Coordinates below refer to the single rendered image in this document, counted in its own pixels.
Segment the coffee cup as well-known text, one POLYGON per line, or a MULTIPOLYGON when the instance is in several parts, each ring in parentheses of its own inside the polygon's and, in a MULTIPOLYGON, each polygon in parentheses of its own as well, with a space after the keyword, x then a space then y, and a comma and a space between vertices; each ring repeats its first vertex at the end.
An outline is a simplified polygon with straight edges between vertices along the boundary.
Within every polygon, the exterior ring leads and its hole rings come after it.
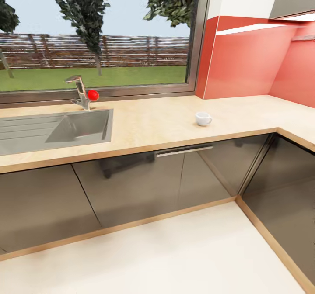
POLYGON ((209 125, 212 122, 212 117, 209 114, 204 112, 196 113, 196 124, 199 126, 209 125))

